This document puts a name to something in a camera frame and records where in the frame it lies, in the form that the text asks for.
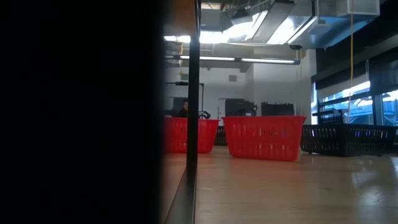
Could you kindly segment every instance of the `red plastic basket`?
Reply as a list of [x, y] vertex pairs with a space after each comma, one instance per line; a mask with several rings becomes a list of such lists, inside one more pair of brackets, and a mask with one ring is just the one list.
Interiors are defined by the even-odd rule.
[[[187, 119], [165, 118], [165, 148], [167, 152], [187, 152]], [[209, 153], [213, 149], [218, 120], [199, 119], [198, 152]]]
[[278, 161], [294, 161], [298, 158], [304, 116], [223, 119], [232, 156]]

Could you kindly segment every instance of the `window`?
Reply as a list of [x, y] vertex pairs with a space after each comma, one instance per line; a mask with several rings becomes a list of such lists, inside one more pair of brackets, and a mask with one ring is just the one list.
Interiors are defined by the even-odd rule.
[[398, 90], [382, 94], [383, 125], [398, 126]]
[[[373, 124], [372, 97], [351, 100], [349, 107], [350, 124]], [[325, 110], [348, 109], [348, 101], [325, 106]], [[344, 122], [348, 122], [348, 113], [344, 113]]]
[[[351, 96], [358, 94], [358, 93], [365, 93], [365, 92], [369, 91], [370, 87], [371, 87], [371, 82], [369, 82], [369, 81], [361, 83], [356, 86], [353, 86], [351, 88], [351, 92], [352, 92]], [[335, 93], [331, 96], [325, 97], [324, 99], [322, 99], [322, 102], [337, 100], [337, 99], [344, 98], [344, 97], [349, 97], [349, 88], [345, 89], [339, 93]]]

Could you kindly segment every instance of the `person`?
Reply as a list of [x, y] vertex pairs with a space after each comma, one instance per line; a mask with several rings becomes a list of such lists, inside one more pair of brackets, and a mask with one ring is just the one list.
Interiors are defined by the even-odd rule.
[[178, 112], [178, 117], [179, 118], [187, 118], [188, 117], [188, 100], [184, 101], [184, 104], [182, 105], [182, 109], [180, 112]]

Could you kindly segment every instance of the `black plastic basket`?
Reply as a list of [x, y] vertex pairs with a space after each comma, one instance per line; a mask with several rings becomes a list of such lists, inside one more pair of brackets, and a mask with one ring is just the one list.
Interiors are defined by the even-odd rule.
[[394, 152], [396, 127], [366, 124], [304, 125], [301, 148], [332, 156], [381, 155]]
[[219, 126], [217, 128], [216, 140], [214, 141], [214, 145], [227, 146], [224, 126]]

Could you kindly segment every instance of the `air vent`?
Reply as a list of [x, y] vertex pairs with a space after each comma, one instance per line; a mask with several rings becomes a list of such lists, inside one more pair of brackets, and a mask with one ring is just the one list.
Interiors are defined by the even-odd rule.
[[238, 81], [238, 76], [237, 75], [229, 75], [229, 81], [230, 82], [237, 82]]
[[182, 74], [181, 81], [188, 81], [188, 74]]

